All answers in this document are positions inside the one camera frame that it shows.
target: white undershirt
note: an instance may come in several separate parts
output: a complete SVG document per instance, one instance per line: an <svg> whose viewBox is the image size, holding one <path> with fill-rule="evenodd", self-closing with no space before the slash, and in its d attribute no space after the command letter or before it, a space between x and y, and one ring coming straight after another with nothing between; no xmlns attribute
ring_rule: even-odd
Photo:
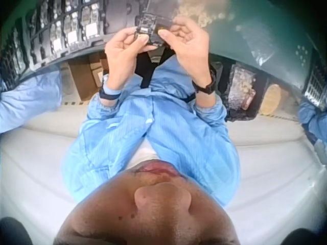
<svg viewBox="0 0 327 245"><path fill-rule="evenodd" d="M144 139L142 143L137 148L136 152L132 156L131 160L127 163L127 166L125 169L130 169L132 167L135 167L141 162L147 161L147 160L153 160L153 159L159 159L157 156L157 153L152 148L150 142L147 139Z"/></svg>

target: man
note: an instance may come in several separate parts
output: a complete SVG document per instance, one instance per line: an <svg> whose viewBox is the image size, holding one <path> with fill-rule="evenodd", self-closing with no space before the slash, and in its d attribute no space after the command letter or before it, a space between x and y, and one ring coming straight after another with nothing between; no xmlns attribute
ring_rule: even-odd
<svg viewBox="0 0 327 245"><path fill-rule="evenodd" d="M192 80L203 91L212 86L209 36L190 19L174 22L159 34L177 59L154 71L149 88L130 79L137 54L154 48L149 37L134 41L128 28L107 43L109 77L63 169L80 203L54 244L239 244L222 209L240 178L226 109L211 91L183 100Z"/></svg>
<svg viewBox="0 0 327 245"><path fill-rule="evenodd" d="M327 166L327 112L321 112L311 103L303 100L300 103L298 116L320 162Z"/></svg>

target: shirt button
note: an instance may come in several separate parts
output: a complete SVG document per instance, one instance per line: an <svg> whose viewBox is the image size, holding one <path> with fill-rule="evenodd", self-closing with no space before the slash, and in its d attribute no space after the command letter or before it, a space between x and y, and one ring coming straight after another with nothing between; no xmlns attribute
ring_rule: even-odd
<svg viewBox="0 0 327 245"><path fill-rule="evenodd" d="M153 119L149 118L149 119L147 119L147 120L145 121L145 123L146 123L146 124L151 124L151 123L153 123Z"/></svg>

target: white floor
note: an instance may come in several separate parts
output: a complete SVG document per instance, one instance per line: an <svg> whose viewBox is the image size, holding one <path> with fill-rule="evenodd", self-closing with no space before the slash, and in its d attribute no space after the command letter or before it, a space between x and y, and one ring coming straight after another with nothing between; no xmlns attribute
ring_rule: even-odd
<svg viewBox="0 0 327 245"><path fill-rule="evenodd" d="M61 161L86 106L62 106L2 137L1 217L22 222L34 245L52 244L75 206ZM243 245L276 245L297 228L315 230L326 212L327 173L290 120L258 116L228 123L242 180L227 212Z"/></svg>

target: wrist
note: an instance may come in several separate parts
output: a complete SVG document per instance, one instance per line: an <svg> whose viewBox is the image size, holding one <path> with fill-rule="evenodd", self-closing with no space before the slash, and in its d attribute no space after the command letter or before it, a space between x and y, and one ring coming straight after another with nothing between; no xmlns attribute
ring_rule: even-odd
<svg viewBox="0 0 327 245"><path fill-rule="evenodd" d="M122 79L119 79L115 76L109 75L108 81L107 81L107 87L111 90L122 90L124 85L125 85L125 81Z"/></svg>
<svg viewBox="0 0 327 245"><path fill-rule="evenodd" d="M201 75L194 77L193 81L196 85L198 85L201 88L206 88L206 86L211 84L212 78L210 76L209 68L208 68L208 71L205 71Z"/></svg>

